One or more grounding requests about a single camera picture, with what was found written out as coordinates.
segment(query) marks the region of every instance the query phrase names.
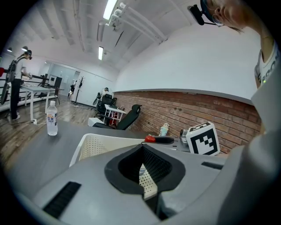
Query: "white shirt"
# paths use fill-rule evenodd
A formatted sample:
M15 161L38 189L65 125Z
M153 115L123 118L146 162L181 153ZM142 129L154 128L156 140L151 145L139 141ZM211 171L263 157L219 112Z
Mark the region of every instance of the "white shirt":
M109 93L109 91L105 91L105 90L103 90L102 92L101 92L101 99L102 99L102 97L104 97L106 94L108 94Z
M23 70L24 67L26 67L26 58L21 59L17 63L16 71L15 71L15 74L14 74L15 79L21 79L22 78L22 70Z
M263 62L262 51L259 52L258 63L255 67L255 77L259 79L260 85L267 81L277 63L280 63L280 51L277 43L274 41L272 52L266 62Z

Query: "brick wall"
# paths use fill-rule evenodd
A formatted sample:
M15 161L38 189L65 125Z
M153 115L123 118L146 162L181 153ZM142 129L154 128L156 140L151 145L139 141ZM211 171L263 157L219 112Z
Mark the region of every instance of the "brick wall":
M114 97L116 105L125 107L126 112L134 104L142 105L140 116L129 130L159 133L168 123L168 135L179 136L183 128L213 122L224 153L246 144L260 131L261 120L252 105L226 98L160 91L117 92Z

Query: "person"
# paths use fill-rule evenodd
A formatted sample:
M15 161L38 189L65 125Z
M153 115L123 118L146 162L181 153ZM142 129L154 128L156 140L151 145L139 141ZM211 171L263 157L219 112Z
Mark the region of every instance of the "person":
M249 27L260 35L261 50L254 74L257 88L263 85L274 70L274 65L280 63L278 45L263 21L242 0L201 0L204 15L218 26L228 26L241 33Z
M22 83L22 74L24 76L30 77L26 72L26 60L28 60L32 55L31 50L27 50L22 55L17 58L17 65L14 75L14 80L11 82L11 118L12 120L18 120L21 116L17 113L19 91Z
M106 94L108 94L108 91L109 91L108 87L106 87L105 89L102 90L102 92L101 92L101 100L102 100L102 97L104 97Z

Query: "plastic bottle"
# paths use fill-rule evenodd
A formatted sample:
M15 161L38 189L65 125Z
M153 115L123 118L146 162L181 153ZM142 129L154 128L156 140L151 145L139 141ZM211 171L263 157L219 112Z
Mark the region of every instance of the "plastic bottle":
M58 109L55 107L56 102L51 101L50 106L47 109L47 131L48 135L55 136L58 133L57 114Z

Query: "fluorescent light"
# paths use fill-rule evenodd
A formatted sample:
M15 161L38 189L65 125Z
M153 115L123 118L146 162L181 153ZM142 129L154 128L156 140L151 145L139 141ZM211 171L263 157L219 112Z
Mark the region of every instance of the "fluorescent light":
M98 47L98 59L102 60L102 54L104 53L104 48L103 47Z
M27 51L28 50L27 46L22 47L22 50Z
M114 6L116 5L117 0L108 0L105 11L104 11L104 18L109 20L111 17L111 13L114 9Z

